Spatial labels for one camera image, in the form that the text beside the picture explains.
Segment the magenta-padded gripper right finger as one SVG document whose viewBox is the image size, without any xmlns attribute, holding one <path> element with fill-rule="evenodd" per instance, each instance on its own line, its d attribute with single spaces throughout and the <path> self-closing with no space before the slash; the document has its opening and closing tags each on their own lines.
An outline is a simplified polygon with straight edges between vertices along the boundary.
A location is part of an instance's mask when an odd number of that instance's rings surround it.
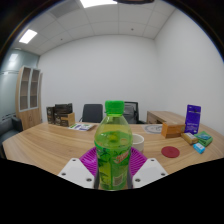
<svg viewBox="0 0 224 224">
<path fill-rule="evenodd" d="M 131 148 L 127 185 L 129 189 L 140 188 L 157 181 L 168 173 L 155 158 L 146 158 L 135 148 Z"/>
</svg>

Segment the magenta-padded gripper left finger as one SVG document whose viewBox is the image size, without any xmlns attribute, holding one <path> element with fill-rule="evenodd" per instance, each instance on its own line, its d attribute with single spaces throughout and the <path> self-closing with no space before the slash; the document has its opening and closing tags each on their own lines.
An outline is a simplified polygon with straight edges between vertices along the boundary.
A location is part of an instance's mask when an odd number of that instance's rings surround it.
<svg viewBox="0 0 224 224">
<path fill-rule="evenodd" d="M 78 186 L 97 189 L 99 172 L 96 148 L 88 150 L 80 158 L 71 158 L 58 176 Z"/>
</svg>

